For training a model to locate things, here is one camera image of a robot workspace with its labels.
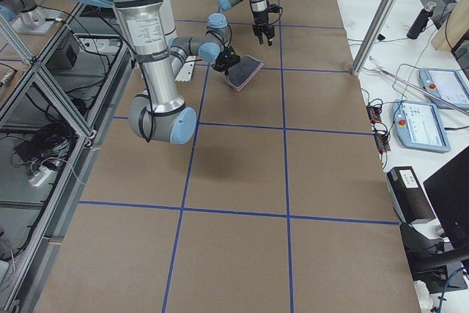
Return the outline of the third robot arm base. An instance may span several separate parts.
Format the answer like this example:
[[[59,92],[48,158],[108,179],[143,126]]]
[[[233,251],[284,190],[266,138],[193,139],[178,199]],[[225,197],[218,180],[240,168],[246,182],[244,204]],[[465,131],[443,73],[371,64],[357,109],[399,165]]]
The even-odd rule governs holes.
[[[35,0],[1,0],[1,16],[19,34],[45,34],[55,22]]]

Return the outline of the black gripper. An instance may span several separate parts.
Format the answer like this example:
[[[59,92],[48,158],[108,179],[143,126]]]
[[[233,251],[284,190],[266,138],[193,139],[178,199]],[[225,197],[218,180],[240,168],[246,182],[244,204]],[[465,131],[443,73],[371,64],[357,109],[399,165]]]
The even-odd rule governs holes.
[[[254,35],[258,37],[259,44],[264,44],[263,35],[267,38],[267,45],[273,45],[273,39],[275,38],[275,29],[273,25],[270,24],[269,20],[269,9],[252,12],[254,23],[252,24],[252,29]]]
[[[240,62],[240,56],[233,48],[226,48],[218,55],[216,61],[211,64],[212,69],[219,73],[228,73],[229,69]]]

